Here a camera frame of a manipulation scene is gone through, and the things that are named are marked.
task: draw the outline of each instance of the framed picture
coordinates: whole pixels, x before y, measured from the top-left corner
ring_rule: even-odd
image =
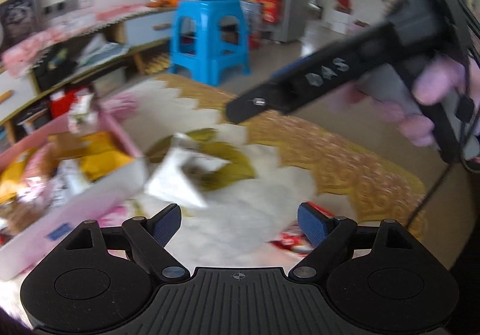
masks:
[[[0,0],[0,55],[39,31],[38,0]]]

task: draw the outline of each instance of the screw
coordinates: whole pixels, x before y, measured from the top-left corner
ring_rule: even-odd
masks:
[[[265,106],[267,104],[263,98],[254,98],[252,102],[255,106]]]
[[[312,278],[316,273],[317,271],[309,266],[300,266],[293,271],[293,274],[299,278]]]
[[[185,269],[178,266],[170,266],[164,268],[162,274],[167,278],[180,278],[185,274]]]

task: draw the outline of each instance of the pink box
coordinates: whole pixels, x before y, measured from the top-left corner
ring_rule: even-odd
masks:
[[[67,130],[67,115],[64,114],[0,155],[0,171],[25,150],[45,144],[49,134]],[[72,198],[68,204],[48,212],[2,246],[0,280],[8,281],[35,265],[83,220],[98,218],[118,203],[143,190],[148,172],[141,151],[110,114],[100,113],[99,130],[109,131],[118,148],[135,160],[99,179],[89,189]]]

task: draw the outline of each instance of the blue gripper pad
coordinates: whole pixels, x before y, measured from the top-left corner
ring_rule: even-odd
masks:
[[[155,241],[165,247],[173,235],[178,231],[182,222],[182,211],[178,205],[175,205],[171,210],[159,218],[154,224],[153,238]]]
[[[309,239],[313,247],[316,247],[326,239],[328,236],[328,229],[322,220],[310,212],[308,206],[308,204],[302,203],[298,207],[298,226]]]

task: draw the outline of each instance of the black circular pad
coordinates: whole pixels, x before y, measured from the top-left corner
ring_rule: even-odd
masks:
[[[381,269],[368,277],[368,285],[378,295],[393,300],[404,300],[423,290],[423,280],[416,273],[398,268]]]
[[[91,249],[47,256],[25,279],[30,322],[54,333],[95,333],[131,319],[152,294],[149,275],[126,259]]]
[[[96,269],[70,270],[55,282],[58,294],[69,300],[88,300],[100,296],[109,286],[109,275]]]
[[[447,270],[429,253],[385,249],[335,268],[326,291],[337,312],[376,333],[421,333],[441,326],[458,300]]]

